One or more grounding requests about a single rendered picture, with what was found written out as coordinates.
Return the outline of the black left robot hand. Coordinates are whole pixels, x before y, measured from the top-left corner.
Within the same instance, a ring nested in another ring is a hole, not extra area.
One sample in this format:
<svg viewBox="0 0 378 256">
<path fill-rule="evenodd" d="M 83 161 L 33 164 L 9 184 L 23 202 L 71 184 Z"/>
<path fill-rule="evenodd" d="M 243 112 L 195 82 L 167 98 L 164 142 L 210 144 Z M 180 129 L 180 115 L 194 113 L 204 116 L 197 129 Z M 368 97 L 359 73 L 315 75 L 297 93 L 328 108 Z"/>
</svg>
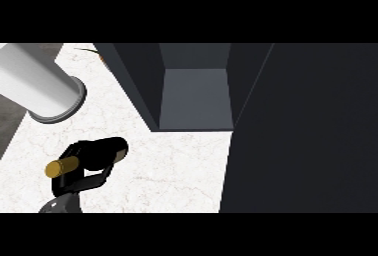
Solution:
<svg viewBox="0 0 378 256">
<path fill-rule="evenodd" d="M 114 165 L 116 164 L 111 164 L 99 171 L 89 171 L 80 167 L 77 170 L 64 174 L 58 178 L 51 178 L 54 195 L 59 197 L 67 193 L 79 193 L 101 187 L 107 182 Z"/>
</svg>

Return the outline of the black wine bottle gold cap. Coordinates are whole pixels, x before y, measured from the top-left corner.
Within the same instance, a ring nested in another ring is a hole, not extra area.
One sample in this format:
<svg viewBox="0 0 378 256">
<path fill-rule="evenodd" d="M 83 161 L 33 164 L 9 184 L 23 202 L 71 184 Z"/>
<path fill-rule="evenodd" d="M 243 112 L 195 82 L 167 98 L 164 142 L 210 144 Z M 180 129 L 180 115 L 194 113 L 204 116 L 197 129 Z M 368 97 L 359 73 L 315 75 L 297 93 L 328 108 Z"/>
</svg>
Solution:
<svg viewBox="0 0 378 256">
<path fill-rule="evenodd" d="M 99 171 L 120 162 L 129 152 L 129 143 L 121 137 L 79 141 L 68 147 L 67 155 L 52 161 L 45 169 L 49 178 L 58 178 L 80 167 Z"/>
</svg>

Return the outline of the dark grey open cabinet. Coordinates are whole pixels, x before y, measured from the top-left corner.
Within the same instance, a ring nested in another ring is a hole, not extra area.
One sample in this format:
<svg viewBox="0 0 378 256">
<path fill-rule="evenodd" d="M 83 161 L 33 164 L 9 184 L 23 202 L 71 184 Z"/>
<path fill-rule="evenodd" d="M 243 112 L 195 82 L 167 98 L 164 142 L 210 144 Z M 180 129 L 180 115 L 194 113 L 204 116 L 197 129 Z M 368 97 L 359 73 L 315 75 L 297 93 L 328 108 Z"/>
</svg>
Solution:
<svg viewBox="0 0 378 256">
<path fill-rule="evenodd" d="M 154 132 L 235 129 L 271 43 L 98 43 Z"/>
</svg>

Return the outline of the dark grey cabinet door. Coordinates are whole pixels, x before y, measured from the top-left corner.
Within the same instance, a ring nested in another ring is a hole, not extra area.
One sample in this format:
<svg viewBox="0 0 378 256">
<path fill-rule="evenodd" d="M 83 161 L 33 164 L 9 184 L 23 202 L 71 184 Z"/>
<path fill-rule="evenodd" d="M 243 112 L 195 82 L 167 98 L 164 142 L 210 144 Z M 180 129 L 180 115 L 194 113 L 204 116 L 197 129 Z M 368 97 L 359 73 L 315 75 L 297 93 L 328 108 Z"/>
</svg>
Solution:
<svg viewBox="0 0 378 256">
<path fill-rule="evenodd" d="M 378 44 L 274 46 L 232 134 L 223 212 L 378 212 Z"/>
</svg>

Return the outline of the white cylinder with grey rim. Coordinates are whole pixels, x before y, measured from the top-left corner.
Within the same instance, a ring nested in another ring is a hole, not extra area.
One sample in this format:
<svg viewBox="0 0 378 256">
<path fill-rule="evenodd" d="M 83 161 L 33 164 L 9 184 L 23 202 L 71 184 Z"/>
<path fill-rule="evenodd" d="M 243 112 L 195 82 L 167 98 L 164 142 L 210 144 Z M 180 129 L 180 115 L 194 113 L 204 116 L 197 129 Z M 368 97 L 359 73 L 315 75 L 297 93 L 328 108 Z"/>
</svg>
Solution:
<svg viewBox="0 0 378 256">
<path fill-rule="evenodd" d="M 37 122 L 55 124 L 77 113 L 87 89 L 36 43 L 0 43 L 0 94 Z"/>
</svg>

